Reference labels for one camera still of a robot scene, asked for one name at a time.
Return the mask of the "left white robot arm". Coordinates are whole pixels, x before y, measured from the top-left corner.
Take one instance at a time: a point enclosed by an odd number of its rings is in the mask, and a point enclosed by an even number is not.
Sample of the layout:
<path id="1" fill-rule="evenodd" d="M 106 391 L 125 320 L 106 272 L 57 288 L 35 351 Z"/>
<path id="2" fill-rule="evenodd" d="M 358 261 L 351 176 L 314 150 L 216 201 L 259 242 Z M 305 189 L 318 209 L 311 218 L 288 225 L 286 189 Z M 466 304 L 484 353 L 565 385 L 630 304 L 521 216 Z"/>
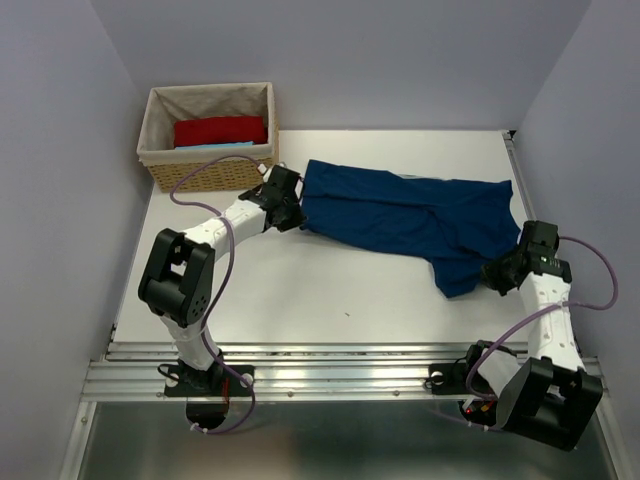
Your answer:
<path id="1" fill-rule="evenodd" d="M 186 387 L 206 395 L 223 384 L 222 352 L 211 339 L 207 317 L 221 295 L 213 294 L 215 263 L 235 248 L 270 229 L 286 232 L 300 227 L 304 181 L 284 166 L 266 169 L 263 182 L 240 194 L 226 210 L 184 231 L 165 228 L 152 245 L 138 287 L 139 299 L 158 316 L 178 350 L 174 368 L 162 367 L 167 387 Z"/>

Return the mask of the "dark blue t shirt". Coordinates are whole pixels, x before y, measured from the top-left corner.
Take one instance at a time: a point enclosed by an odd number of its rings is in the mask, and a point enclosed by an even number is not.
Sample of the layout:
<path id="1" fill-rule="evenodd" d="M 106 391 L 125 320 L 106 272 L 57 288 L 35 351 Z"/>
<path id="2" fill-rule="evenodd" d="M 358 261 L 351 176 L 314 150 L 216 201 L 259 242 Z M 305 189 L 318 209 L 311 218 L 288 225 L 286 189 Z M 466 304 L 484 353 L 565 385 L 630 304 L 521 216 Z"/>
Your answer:
<path id="1" fill-rule="evenodd" d="M 429 262 L 447 298 L 472 292 L 486 263 L 512 250 L 520 228 L 510 181 L 402 177 L 309 161 L 305 229 L 376 253 Z"/>

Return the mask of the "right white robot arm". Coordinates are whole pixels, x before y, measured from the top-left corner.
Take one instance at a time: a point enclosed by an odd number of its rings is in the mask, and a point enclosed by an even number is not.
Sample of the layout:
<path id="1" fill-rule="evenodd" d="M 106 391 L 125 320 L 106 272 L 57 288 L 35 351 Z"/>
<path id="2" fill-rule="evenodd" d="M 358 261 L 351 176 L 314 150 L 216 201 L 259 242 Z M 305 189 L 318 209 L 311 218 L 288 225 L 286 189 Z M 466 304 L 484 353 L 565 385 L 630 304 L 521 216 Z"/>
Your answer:
<path id="1" fill-rule="evenodd" d="M 520 293 L 527 316 L 494 342 L 478 341 L 460 366 L 471 399 L 470 423 L 573 450 L 603 395 L 587 373 L 571 323 L 572 274 L 557 258 L 557 226 L 524 224 L 516 247 L 483 266 L 483 283 L 500 295 Z"/>

